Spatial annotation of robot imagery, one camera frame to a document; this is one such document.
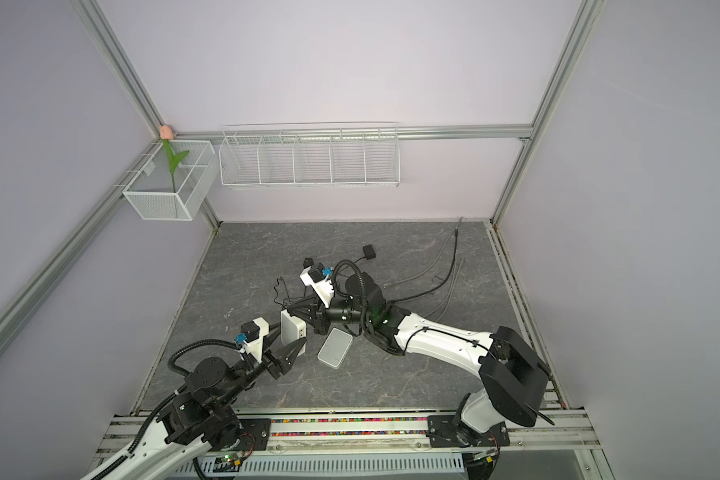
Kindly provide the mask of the white network switch box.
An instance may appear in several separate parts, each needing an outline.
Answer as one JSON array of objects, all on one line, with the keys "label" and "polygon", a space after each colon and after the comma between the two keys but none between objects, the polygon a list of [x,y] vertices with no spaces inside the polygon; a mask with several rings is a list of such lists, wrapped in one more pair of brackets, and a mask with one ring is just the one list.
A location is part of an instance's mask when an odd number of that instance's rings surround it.
[{"label": "white network switch box", "polygon": [[297,316],[291,315],[287,310],[280,312],[281,341],[288,345],[307,335],[307,324]]}]

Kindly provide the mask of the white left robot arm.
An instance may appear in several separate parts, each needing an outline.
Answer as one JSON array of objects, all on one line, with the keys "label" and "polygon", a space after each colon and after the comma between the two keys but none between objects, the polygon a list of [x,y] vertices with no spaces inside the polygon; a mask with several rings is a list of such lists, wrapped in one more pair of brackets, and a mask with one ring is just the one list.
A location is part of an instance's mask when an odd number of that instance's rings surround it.
[{"label": "white left robot arm", "polygon": [[[205,339],[193,342],[169,358],[169,368],[180,374],[182,386],[163,399],[143,421],[134,439],[86,475],[88,479],[166,479],[192,462],[197,475],[206,475],[200,459],[209,452],[228,455],[238,467],[257,450],[264,450],[271,421],[243,419],[233,408],[237,397],[268,373],[278,379],[288,373],[306,345],[304,337],[271,350],[280,329],[260,335],[253,343]],[[176,365],[184,354],[205,346],[230,349],[241,360],[230,366],[218,356],[207,357],[192,371]]]}]

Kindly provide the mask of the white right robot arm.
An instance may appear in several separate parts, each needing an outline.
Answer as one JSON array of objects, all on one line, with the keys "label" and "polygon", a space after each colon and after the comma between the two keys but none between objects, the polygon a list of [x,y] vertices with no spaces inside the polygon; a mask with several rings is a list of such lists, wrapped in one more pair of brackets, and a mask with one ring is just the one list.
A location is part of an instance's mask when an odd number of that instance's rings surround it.
[{"label": "white right robot arm", "polygon": [[308,328],[330,336],[339,325],[350,338],[360,335],[395,356],[420,354],[459,367],[482,383],[451,416],[428,419],[435,448],[502,446],[502,425],[531,428],[542,418],[551,370],[515,330],[462,330],[437,323],[384,298],[381,288],[357,264],[343,260],[331,270],[307,266],[300,278],[308,289],[281,311],[283,340],[305,336]]}]

